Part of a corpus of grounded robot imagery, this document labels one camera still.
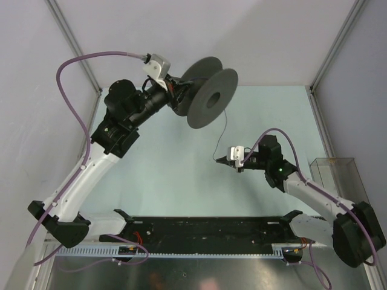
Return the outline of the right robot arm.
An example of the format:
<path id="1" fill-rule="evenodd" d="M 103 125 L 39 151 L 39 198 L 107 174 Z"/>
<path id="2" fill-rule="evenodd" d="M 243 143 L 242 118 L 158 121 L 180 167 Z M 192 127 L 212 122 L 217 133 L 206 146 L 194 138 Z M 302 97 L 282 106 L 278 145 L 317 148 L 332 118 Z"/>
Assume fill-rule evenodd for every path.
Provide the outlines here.
<path id="1" fill-rule="evenodd" d="M 386 246 L 386 238 L 374 209 L 365 201 L 355 203 L 326 191 L 306 178 L 299 164 L 292 164 L 282 154 L 274 135 L 262 135 L 251 151 L 243 146 L 228 148 L 216 163 L 227 165 L 238 173 L 262 170 L 270 187 L 297 198 L 312 208 L 319 217 L 292 211 L 280 225 L 279 236 L 285 242 L 298 237 L 321 243 L 334 250 L 346 265 L 356 268 L 375 258 Z"/>

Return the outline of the dark perforated cable spool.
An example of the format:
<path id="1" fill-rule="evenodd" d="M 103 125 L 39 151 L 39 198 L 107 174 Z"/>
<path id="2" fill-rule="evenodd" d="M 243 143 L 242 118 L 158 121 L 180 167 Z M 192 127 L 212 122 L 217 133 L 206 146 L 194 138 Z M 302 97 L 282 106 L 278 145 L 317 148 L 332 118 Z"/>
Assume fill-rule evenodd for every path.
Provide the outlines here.
<path id="1" fill-rule="evenodd" d="M 213 122 L 230 103 L 238 86 L 238 73 L 224 68 L 217 57 L 195 62 L 177 83 L 182 98 L 175 113 L 200 129 Z"/>

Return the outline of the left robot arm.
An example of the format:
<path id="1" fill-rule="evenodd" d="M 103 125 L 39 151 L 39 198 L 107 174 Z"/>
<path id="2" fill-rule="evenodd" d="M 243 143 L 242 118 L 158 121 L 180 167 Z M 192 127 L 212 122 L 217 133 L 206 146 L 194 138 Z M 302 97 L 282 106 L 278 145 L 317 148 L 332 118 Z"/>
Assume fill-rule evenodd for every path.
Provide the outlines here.
<path id="1" fill-rule="evenodd" d="M 168 76 L 166 88 L 155 81 L 140 91 L 126 79 L 114 82 L 105 97 L 106 114 L 91 136 L 83 159 L 55 197 L 32 201 L 29 212 L 65 248 L 85 238 L 113 234 L 125 242 L 134 234 L 131 218 L 123 210 L 86 216 L 80 208 L 95 185 L 123 158 L 139 138 L 138 127 L 168 105 L 174 111 L 193 83 Z"/>

